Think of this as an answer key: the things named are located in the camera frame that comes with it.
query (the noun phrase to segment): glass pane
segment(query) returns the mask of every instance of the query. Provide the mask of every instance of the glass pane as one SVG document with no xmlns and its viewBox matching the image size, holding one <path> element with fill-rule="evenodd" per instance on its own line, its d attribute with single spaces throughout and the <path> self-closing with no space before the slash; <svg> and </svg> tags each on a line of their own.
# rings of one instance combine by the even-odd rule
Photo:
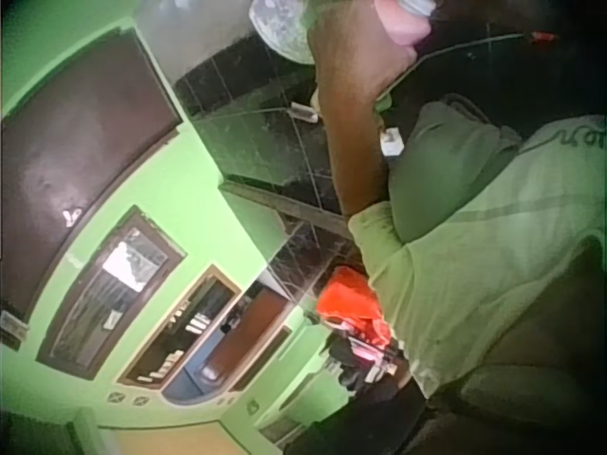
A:
<svg viewBox="0 0 607 455">
<path fill-rule="evenodd" d="M 214 276 L 199 284 L 171 315 L 169 323 L 129 371 L 141 384 L 161 384 L 234 297 Z"/>
<path fill-rule="evenodd" d="M 167 255 L 133 228 L 86 285 L 51 350 L 62 361 L 87 368 Z"/>
</svg>

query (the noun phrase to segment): person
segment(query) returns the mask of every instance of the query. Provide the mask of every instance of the person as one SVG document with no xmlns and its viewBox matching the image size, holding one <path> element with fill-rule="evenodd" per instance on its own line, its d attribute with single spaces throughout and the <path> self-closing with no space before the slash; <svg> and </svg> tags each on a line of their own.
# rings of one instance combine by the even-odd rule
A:
<svg viewBox="0 0 607 455">
<path fill-rule="evenodd" d="M 529 439 L 488 415 L 548 428 L 591 415 L 604 339 L 605 118 L 553 122 L 522 141 L 431 103 L 389 176 L 374 104 L 414 49 L 389 39 L 368 0 L 340 2 L 308 42 L 340 206 L 414 380 L 446 406 L 435 434 L 466 435 L 465 447 L 486 431 L 516 446 Z M 450 420 L 453 409 L 466 411 Z M 445 453 L 441 444 L 424 450 Z"/>
</svg>

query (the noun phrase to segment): red bag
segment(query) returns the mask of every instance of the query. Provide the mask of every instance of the red bag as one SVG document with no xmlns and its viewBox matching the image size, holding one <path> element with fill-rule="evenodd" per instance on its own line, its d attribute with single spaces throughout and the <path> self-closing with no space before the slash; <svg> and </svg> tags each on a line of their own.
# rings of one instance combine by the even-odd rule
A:
<svg viewBox="0 0 607 455">
<path fill-rule="evenodd" d="M 336 267 L 319 296 L 316 311 L 325 319 L 345 321 L 356 335 L 379 349 L 390 344 L 390 327 L 383 320 L 376 293 L 366 277 L 350 267 Z"/>
</svg>

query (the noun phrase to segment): bottle cap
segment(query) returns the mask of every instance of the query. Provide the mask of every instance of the bottle cap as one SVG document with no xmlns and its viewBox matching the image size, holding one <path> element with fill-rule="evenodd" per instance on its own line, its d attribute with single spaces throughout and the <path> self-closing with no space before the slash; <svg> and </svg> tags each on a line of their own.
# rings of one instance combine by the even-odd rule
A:
<svg viewBox="0 0 607 455">
<path fill-rule="evenodd" d="M 430 17 L 434 9 L 436 8 L 436 3 L 433 0 L 396 0 L 398 4 L 406 9 L 411 14 L 416 14 L 418 16 Z"/>
</svg>

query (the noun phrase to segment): wire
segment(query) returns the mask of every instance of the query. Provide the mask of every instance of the wire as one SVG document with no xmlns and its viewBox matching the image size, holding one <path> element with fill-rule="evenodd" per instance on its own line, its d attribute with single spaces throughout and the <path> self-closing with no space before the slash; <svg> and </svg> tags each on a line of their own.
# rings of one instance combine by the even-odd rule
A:
<svg viewBox="0 0 607 455">
<path fill-rule="evenodd" d="M 407 70 L 404 73 L 402 73 L 398 79 L 396 79 L 394 82 L 392 82 L 388 86 L 388 88 L 385 89 L 377 99 L 381 100 L 383 97 L 385 97 L 387 94 L 389 94 L 397 85 L 399 85 L 401 82 L 403 82 L 407 76 L 409 76 L 412 72 L 414 72 L 418 66 L 420 66 L 421 64 L 423 64 L 424 62 L 426 62 L 427 60 L 429 60 L 433 57 L 437 57 L 439 55 L 443 55 L 443 54 L 446 54 L 448 52 L 452 52 L 452 51 L 458 50 L 458 49 L 465 49 L 467 47 L 474 47 L 474 46 L 483 45 L 486 43 L 495 43 L 498 41 L 512 40 L 515 38 L 523 38 L 523 37 L 524 37 L 523 33 L 510 33 L 508 35 L 482 38 L 480 40 L 474 40 L 474 41 L 470 41 L 468 43 L 462 43 L 461 45 L 450 45 L 449 47 L 445 47 L 444 49 L 438 49 L 438 50 L 435 50 L 434 52 L 429 52 L 428 54 L 425 54 L 421 58 L 419 58 L 409 68 L 407 68 Z"/>
</svg>

